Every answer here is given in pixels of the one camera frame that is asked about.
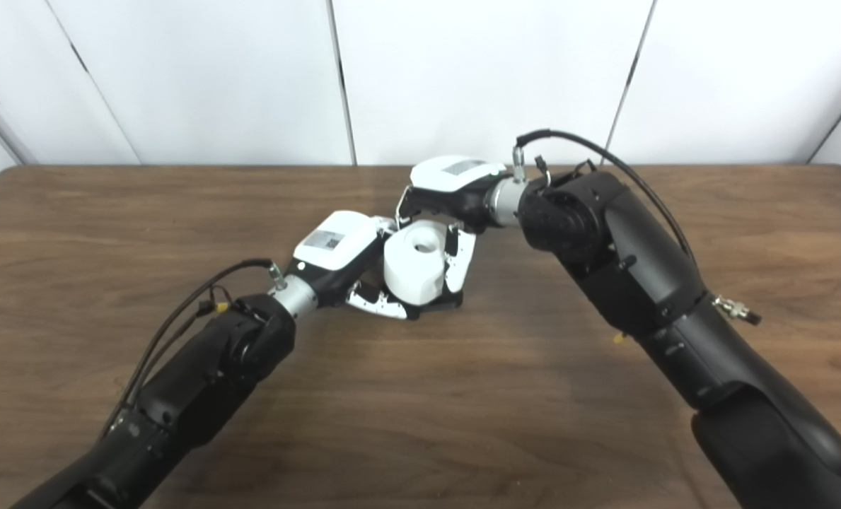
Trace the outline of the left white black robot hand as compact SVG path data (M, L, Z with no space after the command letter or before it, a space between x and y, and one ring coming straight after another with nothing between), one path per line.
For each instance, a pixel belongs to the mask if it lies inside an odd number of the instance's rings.
M295 321L323 308L348 304L358 310L397 320L416 321L416 306L361 280L381 261L385 242L395 232L388 217L340 210L331 213L293 252L284 280L272 297Z

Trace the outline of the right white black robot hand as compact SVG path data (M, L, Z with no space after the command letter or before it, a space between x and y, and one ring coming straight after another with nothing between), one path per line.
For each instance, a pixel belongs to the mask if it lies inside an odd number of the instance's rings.
M436 157L415 165L410 183L395 207L397 229L409 228L416 217L452 219L443 241L443 290L463 290L478 235L489 228L518 223L516 197L504 165L460 156Z

